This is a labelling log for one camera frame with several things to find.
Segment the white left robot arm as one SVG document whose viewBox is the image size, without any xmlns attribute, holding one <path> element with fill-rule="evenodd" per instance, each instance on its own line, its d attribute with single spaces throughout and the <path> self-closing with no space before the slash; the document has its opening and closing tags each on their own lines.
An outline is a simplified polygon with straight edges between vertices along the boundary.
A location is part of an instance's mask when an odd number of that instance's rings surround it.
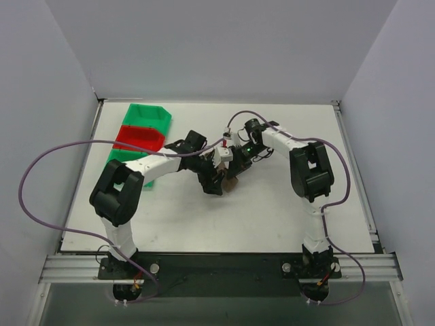
<svg viewBox="0 0 435 326">
<path fill-rule="evenodd" d="M 222 195 L 223 165 L 233 159 L 229 148 L 212 147 L 204 153 L 206 138 L 191 130 L 185 139 L 164 146 L 138 160 L 109 161 L 91 195 L 90 204 L 105 226 L 112 242 L 111 256 L 116 259 L 114 272 L 123 279 L 134 277 L 138 262 L 131 219 L 137 211 L 143 186 L 159 177 L 180 170 L 191 170 L 206 194 Z"/>
</svg>

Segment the tan sock with striped cuff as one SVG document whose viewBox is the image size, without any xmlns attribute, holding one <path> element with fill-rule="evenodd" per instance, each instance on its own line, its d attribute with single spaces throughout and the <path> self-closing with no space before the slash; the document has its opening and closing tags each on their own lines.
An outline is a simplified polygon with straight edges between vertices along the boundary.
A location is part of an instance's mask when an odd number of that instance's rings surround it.
<svg viewBox="0 0 435 326">
<path fill-rule="evenodd" d="M 225 165 L 225 163 L 221 162 L 217 167 L 218 172 L 223 172 L 224 178 L 222 179 L 221 186 L 222 190 L 226 193 L 230 193 L 234 190 L 234 188 L 237 186 L 237 183 L 239 180 L 237 177 L 229 177 L 228 176 L 228 169 Z"/>
</svg>

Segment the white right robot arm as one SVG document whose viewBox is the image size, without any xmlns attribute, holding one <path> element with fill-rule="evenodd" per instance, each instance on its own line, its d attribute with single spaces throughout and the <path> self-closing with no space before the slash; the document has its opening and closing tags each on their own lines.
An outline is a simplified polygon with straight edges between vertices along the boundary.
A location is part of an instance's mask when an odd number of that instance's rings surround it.
<svg viewBox="0 0 435 326">
<path fill-rule="evenodd" d="M 333 265 L 332 245 L 327 241 L 322 206 L 330 195 L 334 174 L 325 145 L 319 141 L 295 139 L 276 122 L 261 124 L 254 118 L 245 123 L 248 140 L 240 144 L 240 137 L 229 126 L 224 138 L 229 140 L 232 160 L 226 169 L 226 179 L 234 181 L 251 167 L 262 152 L 279 153 L 289 160 L 290 183 L 295 194 L 306 202 L 307 226 L 302 244 L 302 271 L 310 277 L 322 273 Z"/>
</svg>

